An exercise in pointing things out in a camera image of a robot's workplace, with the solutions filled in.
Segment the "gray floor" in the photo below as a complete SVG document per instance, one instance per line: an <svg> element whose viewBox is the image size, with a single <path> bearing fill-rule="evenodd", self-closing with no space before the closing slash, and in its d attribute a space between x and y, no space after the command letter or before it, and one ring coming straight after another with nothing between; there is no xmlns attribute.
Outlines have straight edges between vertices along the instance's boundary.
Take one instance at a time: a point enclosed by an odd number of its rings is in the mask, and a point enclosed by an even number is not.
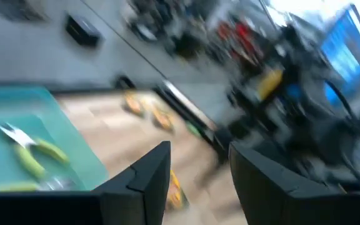
<svg viewBox="0 0 360 225"><path fill-rule="evenodd" d="M50 86L107 86L125 72L140 83L168 78L208 117L221 123L229 114L226 73L207 60L194 65L170 58L159 46L140 41L121 19L124 0L48 0L45 23L17 23L0 16L0 81ZM63 32L66 12L87 18L102 32L96 51L79 47Z"/></svg>

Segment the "teal tray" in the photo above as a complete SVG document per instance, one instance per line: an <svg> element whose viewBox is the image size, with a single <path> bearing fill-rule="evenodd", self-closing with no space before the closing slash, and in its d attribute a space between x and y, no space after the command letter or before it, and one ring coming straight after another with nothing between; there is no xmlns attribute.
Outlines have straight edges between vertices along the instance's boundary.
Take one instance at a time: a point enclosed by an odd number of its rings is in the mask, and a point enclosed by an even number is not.
<svg viewBox="0 0 360 225"><path fill-rule="evenodd" d="M78 190L92 190L108 179L104 165L46 89L0 87L0 122L3 121L9 121L29 134L40 135L61 148L69 156L70 169L61 168L41 155L36 154L36 157L51 173L73 179ZM32 179L9 151L9 143L0 133L0 185Z"/></svg>

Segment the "wooden floor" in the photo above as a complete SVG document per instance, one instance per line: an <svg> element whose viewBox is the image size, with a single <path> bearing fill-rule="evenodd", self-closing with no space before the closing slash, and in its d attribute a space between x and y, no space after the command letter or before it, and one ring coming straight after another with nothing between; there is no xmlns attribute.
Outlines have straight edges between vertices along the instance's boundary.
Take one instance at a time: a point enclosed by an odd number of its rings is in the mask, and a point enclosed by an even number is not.
<svg viewBox="0 0 360 225"><path fill-rule="evenodd" d="M122 94L60 96L62 110L77 127L96 156L113 177L161 141L171 141L171 167L190 205L168 212L165 225L177 224L247 224L239 210L229 168L224 168L207 188L196 181L213 165L211 147L191 134L186 123L159 97L150 92L137 93L149 106L159 106L172 117L174 133L153 125L149 116L137 117L123 110Z"/></svg>

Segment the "yellow-handled pliers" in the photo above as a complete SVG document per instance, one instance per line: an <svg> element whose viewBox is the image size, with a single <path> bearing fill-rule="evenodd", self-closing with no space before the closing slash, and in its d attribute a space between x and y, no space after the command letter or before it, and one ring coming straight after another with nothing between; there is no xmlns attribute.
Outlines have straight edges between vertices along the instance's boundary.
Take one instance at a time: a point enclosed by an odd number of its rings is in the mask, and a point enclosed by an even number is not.
<svg viewBox="0 0 360 225"><path fill-rule="evenodd" d="M33 140L17 127L6 123L4 125L0 125L0 130L16 142L14 150L21 164L38 179L44 178L46 170L36 161L36 159L34 159L31 154L30 147L37 146L39 150L52 156L61 163L66 164L69 162L68 156L58 147L42 139Z"/></svg>

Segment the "blue screen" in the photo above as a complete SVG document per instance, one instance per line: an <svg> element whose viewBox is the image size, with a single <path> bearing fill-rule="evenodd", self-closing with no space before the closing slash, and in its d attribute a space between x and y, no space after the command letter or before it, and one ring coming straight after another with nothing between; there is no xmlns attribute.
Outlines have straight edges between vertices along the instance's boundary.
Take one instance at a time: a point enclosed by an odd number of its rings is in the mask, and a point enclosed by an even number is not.
<svg viewBox="0 0 360 225"><path fill-rule="evenodd" d="M341 92L354 92L360 80L360 20L354 6L339 18L321 45L321 51L331 66L342 76L345 83ZM331 103L338 98L334 91L325 86L326 97Z"/></svg>

